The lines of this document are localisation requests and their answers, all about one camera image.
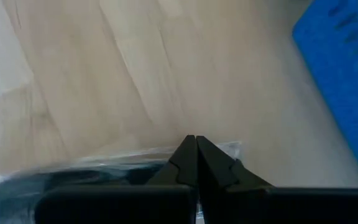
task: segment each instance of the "wooden table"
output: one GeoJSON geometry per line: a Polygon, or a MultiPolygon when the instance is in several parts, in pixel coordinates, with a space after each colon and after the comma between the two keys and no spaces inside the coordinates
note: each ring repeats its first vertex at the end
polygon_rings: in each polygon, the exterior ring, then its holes
{"type": "Polygon", "coordinates": [[[240,140],[275,185],[358,187],[291,37],[305,0],[0,0],[0,175],[240,140]]]}

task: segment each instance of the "black plastic part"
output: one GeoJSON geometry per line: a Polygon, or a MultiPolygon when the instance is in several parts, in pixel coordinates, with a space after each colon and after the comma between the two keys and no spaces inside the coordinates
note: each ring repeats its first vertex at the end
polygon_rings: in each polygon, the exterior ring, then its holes
{"type": "Polygon", "coordinates": [[[176,186],[71,186],[37,204],[36,224],[195,223],[197,192],[176,186]]]}
{"type": "Polygon", "coordinates": [[[266,188],[230,192],[225,223],[331,220],[358,223],[358,189],[266,188]]]}
{"type": "Polygon", "coordinates": [[[33,210],[47,192],[66,185],[143,185],[165,162],[150,161],[84,167],[81,170],[21,172],[0,183],[0,224],[33,223],[33,210]]]}
{"type": "Polygon", "coordinates": [[[231,188],[241,190],[271,186],[268,182],[248,171],[240,160],[234,160],[203,136],[197,136],[198,184],[207,224],[237,223],[238,202],[228,192],[231,188]]]}
{"type": "Polygon", "coordinates": [[[197,186],[198,150],[195,136],[187,136],[173,153],[167,164],[148,185],[185,184],[197,186]]]}

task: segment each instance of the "clear plastic wrap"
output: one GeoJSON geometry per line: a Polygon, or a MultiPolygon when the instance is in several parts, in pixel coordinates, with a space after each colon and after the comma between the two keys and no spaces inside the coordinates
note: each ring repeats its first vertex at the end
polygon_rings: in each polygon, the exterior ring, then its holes
{"type": "MultiPolygon", "coordinates": [[[[241,143],[217,144],[232,158],[241,158],[241,143]]],[[[18,171],[0,177],[0,224],[33,224],[33,207],[42,195],[56,187],[72,184],[141,185],[167,162],[176,147],[139,150],[120,156],[86,157],[18,171]]],[[[202,212],[197,223],[203,223],[202,212]]]]}

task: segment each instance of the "wood grain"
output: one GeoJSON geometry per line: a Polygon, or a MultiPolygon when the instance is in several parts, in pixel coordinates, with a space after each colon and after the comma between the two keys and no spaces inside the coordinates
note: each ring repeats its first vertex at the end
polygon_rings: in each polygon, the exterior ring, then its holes
{"type": "Polygon", "coordinates": [[[358,187],[291,38],[309,3],[0,0],[0,175],[202,134],[275,185],[358,187]]]}

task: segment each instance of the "blue plastic box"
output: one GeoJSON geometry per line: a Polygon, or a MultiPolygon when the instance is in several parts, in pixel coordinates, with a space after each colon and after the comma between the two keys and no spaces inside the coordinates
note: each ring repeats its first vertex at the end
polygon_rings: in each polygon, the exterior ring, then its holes
{"type": "Polygon", "coordinates": [[[358,0],[315,0],[293,38],[358,159],[358,0]]]}

